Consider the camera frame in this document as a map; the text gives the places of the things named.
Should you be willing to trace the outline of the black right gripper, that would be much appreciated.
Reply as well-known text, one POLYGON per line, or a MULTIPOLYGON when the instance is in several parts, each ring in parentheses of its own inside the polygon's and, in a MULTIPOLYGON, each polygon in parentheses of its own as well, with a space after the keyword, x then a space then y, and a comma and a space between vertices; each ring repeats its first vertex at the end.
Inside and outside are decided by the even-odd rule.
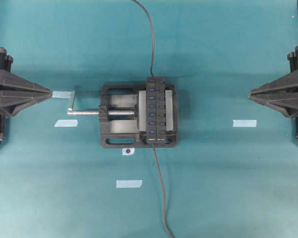
POLYGON ((249 100, 260 105, 269 107, 279 111, 285 117, 293 117, 296 120, 296 140, 298 141, 298 99, 268 99, 266 94, 273 91, 285 90, 289 88, 289 92, 298 93, 298 45, 294 52, 288 54, 291 74, 280 77, 270 83, 266 83, 249 93, 249 100))

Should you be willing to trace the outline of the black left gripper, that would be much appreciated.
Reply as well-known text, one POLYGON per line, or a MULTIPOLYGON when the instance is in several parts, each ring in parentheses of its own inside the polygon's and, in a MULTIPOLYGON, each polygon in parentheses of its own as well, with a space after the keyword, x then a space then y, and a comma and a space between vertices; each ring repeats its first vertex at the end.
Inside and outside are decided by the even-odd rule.
POLYGON ((52 97, 50 89, 10 73, 12 64, 13 57, 0 47, 0 144, 5 140, 6 118, 52 97), (42 94, 2 94, 3 90, 42 94))

